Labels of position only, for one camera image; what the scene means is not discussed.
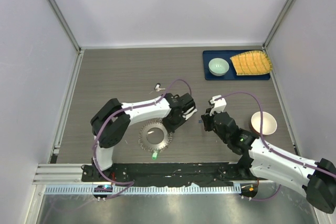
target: wall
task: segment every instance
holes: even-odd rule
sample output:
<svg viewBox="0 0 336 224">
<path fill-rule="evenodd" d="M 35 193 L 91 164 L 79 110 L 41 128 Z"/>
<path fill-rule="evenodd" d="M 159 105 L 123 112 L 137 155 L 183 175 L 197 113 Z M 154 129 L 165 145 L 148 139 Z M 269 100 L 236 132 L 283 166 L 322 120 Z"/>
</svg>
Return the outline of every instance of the wall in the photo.
<svg viewBox="0 0 336 224">
<path fill-rule="evenodd" d="M 285 0 L 56 0 L 81 46 L 258 43 Z"/>
<path fill-rule="evenodd" d="M 76 53 L 46 0 L 0 0 L 0 9 L 0 216 L 23 223 Z"/>
<path fill-rule="evenodd" d="M 269 47 L 300 153 L 334 164 L 335 17 L 336 0 L 296 0 Z"/>
</svg>

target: bowl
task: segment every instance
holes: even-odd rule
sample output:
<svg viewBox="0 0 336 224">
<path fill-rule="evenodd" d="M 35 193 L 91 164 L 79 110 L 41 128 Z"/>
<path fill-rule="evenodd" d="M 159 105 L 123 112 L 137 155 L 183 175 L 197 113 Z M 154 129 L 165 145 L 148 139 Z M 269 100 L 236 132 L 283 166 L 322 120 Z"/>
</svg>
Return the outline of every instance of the bowl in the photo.
<svg viewBox="0 0 336 224">
<path fill-rule="evenodd" d="M 252 128 L 255 132 L 260 134 L 260 111 L 256 112 L 253 114 L 252 118 L 251 118 L 251 125 Z M 263 127 L 262 127 L 262 134 L 263 135 L 272 135 L 278 127 L 277 124 L 277 120 L 275 120 L 275 118 L 267 112 L 263 112 Z"/>
<path fill-rule="evenodd" d="M 212 59 L 209 62 L 209 70 L 214 76 L 223 76 L 229 71 L 229 63 L 221 58 Z"/>
</svg>

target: round metal disc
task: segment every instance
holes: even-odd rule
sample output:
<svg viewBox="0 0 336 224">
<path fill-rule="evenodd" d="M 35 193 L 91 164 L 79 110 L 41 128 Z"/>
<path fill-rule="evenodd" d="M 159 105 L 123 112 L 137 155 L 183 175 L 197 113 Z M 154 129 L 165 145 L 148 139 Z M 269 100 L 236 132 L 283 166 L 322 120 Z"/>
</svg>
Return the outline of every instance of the round metal disc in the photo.
<svg viewBox="0 0 336 224">
<path fill-rule="evenodd" d="M 158 128 L 163 132 L 163 140 L 157 144 L 152 144 L 148 141 L 147 135 L 149 130 L 152 128 Z M 168 147 L 173 139 L 173 134 L 168 133 L 167 129 L 163 126 L 161 119 L 155 119 L 149 121 L 144 126 L 142 126 L 139 133 L 139 144 L 141 148 L 149 152 L 161 152 Z"/>
</svg>

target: wooden table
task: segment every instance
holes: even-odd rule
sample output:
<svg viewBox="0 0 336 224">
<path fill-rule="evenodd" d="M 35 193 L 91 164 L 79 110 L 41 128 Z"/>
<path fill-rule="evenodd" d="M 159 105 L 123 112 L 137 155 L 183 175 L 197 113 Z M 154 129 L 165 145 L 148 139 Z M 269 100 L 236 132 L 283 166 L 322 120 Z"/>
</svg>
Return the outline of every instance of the wooden table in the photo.
<svg viewBox="0 0 336 224">
<path fill-rule="evenodd" d="M 278 122 L 278 130 L 266 140 L 294 153 L 285 119 L 272 80 L 269 81 L 206 81 L 202 52 L 214 48 L 142 48 L 86 50 L 73 95 L 68 120 L 59 151 L 58 163 L 90 163 L 93 135 L 91 118 L 111 98 L 120 102 L 138 102 L 160 95 L 152 92 L 160 82 L 167 87 L 174 79 L 183 78 L 192 87 L 198 112 L 175 133 L 169 147 L 153 161 L 151 153 L 138 144 L 144 123 L 128 128 L 115 147 L 113 161 L 117 163 L 148 162 L 235 162 L 234 154 L 213 132 L 205 132 L 199 122 L 209 107 L 208 100 L 218 94 L 248 91 L 259 97 L 265 111 Z M 171 90 L 183 95 L 188 88 L 177 83 Z M 247 95 L 227 98 L 226 111 L 238 126 L 249 129 L 249 121 L 258 105 Z"/>
</svg>

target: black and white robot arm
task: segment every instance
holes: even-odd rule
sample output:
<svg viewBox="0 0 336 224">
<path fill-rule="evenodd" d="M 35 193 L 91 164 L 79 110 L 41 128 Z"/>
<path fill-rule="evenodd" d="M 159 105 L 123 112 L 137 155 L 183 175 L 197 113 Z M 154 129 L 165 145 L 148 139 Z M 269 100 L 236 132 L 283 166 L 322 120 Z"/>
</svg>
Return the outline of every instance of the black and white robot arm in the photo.
<svg viewBox="0 0 336 224">
<path fill-rule="evenodd" d="M 118 99 L 114 98 L 108 101 L 92 118 L 92 132 L 94 136 L 97 136 L 103 123 L 112 113 L 129 107 L 133 108 L 117 114 L 114 120 L 111 120 L 102 131 L 94 157 L 97 159 L 96 164 L 102 171 L 112 166 L 114 146 L 121 141 L 127 128 L 132 124 L 162 118 L 162 123 L 167 131 L 175 132 L 178 127 L 197 112 L 195 102 L 188 93 L 181 97 L 167 93 L 159 101 L 160 98 L 137 103 L 120 103 Z"/>
<path fill-rule="evenodd" d="M 235 120 L 224 112 L 226 101 L 220 95 L 213 97 L 209 103 L 211 108 L 202 115 L 204 128 L 214 131 L 234 153 L 242 155 L 237 166 L 243 177 L 252 174 L 256 178 L 272 180 L 302 194 L 319 210 L 329 214 L 334 212 L 336 180 L 314 169 L 317 167 L 335 174 L 332 162 L 324 158 L 316 162 L 291 154 L 263 142 L 255 133 L 240 129 Z"/>
</svg>

